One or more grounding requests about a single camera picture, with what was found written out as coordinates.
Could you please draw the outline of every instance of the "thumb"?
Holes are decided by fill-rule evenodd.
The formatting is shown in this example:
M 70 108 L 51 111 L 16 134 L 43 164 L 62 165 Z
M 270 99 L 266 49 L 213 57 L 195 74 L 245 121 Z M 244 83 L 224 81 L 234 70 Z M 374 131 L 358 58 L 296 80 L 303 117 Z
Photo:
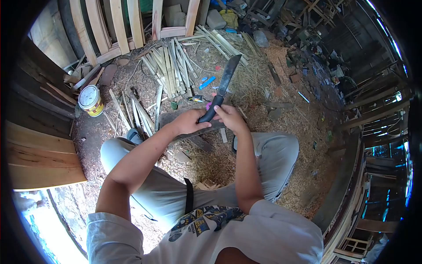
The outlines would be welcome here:
M 220 106 L 214 106 L 214 111 L 221 116 L 221 118 L 225 118 L 227 116 L 227 113 L 224 112 L 224 110 Z
M 203 128 L 208 128 L 211 126 L 210 122 L 202 122 L 202 123 L 198 123 L 196 125 L 196 127 L 198 128 L 198 130 L 203 129 Z

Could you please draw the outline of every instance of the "paint can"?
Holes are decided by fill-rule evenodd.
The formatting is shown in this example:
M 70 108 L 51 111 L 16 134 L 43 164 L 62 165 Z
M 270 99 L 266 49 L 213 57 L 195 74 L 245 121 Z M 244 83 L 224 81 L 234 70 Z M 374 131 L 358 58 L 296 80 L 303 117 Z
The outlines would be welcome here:
M 81 91 L 78 98 L 78 104 L 92 117 L 99 116 L 104 109 L 100 90 L 95 85 L 88 85 Z

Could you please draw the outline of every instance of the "graphic print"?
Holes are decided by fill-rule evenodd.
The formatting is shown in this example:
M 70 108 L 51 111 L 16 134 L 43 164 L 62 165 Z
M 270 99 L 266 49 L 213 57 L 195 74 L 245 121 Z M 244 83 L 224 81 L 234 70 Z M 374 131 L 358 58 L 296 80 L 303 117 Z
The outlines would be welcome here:
M 223 224 L 228 223 L 230 220 L 243 221 L 245 216 L 246 215 L 238 207 L 200 207 L 179 220 L 179 222 L 171 229 L 168 240 L 170 242 L 176 241 L 182 236 L 182 230 L 186 228 L 189 232 L 196 234 L 197 237 L 204 231 L 210 230 L 205 218 L 214 221 L 217 224 L 214 231 L 219 231 L 221 230 Z

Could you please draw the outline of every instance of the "white t-shirt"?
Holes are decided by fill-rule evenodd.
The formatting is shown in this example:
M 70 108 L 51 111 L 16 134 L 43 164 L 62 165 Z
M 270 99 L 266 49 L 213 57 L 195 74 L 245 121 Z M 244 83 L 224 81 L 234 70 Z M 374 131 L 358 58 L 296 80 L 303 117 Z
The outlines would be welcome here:
M 91 264 L 215 263 L 220 251 L 239 249 L 258 263 L 319 263 L 321 230 L 303 216 L 266 200 L 243 214 L 238 207 L 207 206 L 183 216 L 149 254 L 142 232 L 109 213 L 88 216 Z

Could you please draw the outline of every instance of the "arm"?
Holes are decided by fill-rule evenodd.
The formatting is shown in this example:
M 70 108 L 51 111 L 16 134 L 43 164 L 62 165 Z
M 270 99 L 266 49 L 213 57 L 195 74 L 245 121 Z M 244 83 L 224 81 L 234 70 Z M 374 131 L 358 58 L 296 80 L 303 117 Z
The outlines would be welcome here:
M 220 119 L 220 122 L 224 122 L 238 138 L 235 177 L 236 197 L 239 208 L 244 213 L 249 214 L 252 205 L 256 201 L 264 199 L 251 132 L 236 108 L 222 105 L 215 107 L 214 110 L 218 113 L 218 116 L 215 116 L 214 119 Z
M 211 126 L 209 122 L 196 123 L 204 114 L 204 109 L 192 109 L 179 115 L 125 155 L 104 180 L 95 212 L 108 212 L 130 221 L 130 195 L 142 185 L 155 162 L 176 136 Z

